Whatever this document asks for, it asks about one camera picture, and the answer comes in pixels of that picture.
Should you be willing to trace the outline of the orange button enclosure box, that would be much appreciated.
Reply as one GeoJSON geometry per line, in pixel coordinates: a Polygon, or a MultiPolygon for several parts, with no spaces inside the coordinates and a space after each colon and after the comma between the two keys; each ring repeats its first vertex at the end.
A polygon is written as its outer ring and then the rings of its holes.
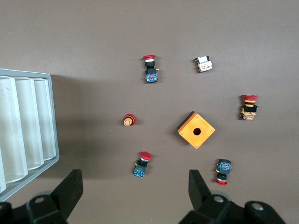
{"type": "Polygon", "coordinates": [[[178,134],[195,149],[198,149],[215,132],[215,128],[194,111],[184,119],[177,130],[178,134]]]}

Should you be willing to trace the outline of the red mushroom button black collar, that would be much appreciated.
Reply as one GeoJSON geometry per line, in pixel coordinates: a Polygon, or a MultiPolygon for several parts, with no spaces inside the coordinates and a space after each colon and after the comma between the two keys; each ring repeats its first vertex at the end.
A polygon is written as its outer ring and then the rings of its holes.
{"type": "Polygon", "coordinates": [[[231,161],[227,159],[218,159],[217,167],[215,171],[217,172],[217,176],[215,182],[219,185],[225,186],[227,185],[227,175],[231,171],[231,161]]]}

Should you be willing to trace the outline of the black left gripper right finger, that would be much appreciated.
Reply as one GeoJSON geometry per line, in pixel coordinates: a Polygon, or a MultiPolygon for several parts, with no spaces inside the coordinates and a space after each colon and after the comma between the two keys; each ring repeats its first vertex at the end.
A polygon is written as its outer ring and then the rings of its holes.
{"type": "Polygon", "coordinates": [[[178,224],[286,224],[267,203],[248,201],[241,207],[212,194],[198,170],[189,171],[188,193],[193,210],[178,224]]]}

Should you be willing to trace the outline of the red button blue block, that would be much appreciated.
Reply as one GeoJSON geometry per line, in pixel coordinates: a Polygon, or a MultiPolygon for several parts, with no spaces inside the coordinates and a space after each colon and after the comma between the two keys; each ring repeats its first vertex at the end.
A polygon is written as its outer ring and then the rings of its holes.
{"type": "Polygon", "coordinates": [[[152,159],[152,155],[148,152],[140,152],[140,157],[135,161],[135,167],[133,169],[133,175],[139,178],[143,178],[147,169],[148,162],[152,159]]]}

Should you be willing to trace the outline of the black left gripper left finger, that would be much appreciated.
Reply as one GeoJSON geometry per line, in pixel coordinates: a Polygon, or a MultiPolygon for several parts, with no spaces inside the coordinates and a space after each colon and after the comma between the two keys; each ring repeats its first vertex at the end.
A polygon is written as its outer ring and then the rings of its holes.
{"type": "Polygon", "coordinates": [[[68,224],[82,195],[82,171],[74,169],[50,194],[37,195],[14,209],[11,203],[1,202],[0,224],[68,224]]]}

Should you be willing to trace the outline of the red yellow emergency stop button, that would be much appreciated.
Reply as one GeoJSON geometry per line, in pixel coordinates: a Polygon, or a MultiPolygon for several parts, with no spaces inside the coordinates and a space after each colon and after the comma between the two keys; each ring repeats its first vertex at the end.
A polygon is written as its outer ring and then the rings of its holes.
{"type": "Polygon", "coordinates": [[[255,120],[258,106],[256,105],[257,95],[245,94],[243,96],[244,105],[240,113],[240,118],[243,120],[255,120]]]}

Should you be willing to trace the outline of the red mushroom button silver collar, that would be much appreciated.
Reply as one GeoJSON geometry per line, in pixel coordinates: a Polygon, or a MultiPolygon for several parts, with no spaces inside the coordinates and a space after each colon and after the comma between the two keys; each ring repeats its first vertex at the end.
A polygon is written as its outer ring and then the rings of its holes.
{"type": "Polygon", "coordinates": [[[145,79],[147,83],[154,83],[158,81],[157,72],[159,69],[155,68],[155,55],[145,55],[143,56],[145,63],[145,79]]]}

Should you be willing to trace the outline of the grey tray with white slots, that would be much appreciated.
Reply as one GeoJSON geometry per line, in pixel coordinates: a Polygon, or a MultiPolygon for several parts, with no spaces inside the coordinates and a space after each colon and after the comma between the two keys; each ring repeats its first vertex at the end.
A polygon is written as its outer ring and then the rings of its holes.
{"type": "Polygon", "coordinates": [[[0,202],[58,160],[51,76],[0,69],[0,202]]]}

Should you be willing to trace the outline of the orange white contact block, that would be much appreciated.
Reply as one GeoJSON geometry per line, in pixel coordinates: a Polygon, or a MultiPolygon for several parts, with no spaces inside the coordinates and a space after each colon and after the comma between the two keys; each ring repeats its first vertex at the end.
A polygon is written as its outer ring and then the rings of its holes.
{"type": "Polygon", "coordinates": [[[202,57],[197,57],[194,59],[194,61],[197,63],[197,68],[199,73],[212,70],[212,62],[209,58],[209,56],[202,56],[202,57]]]}

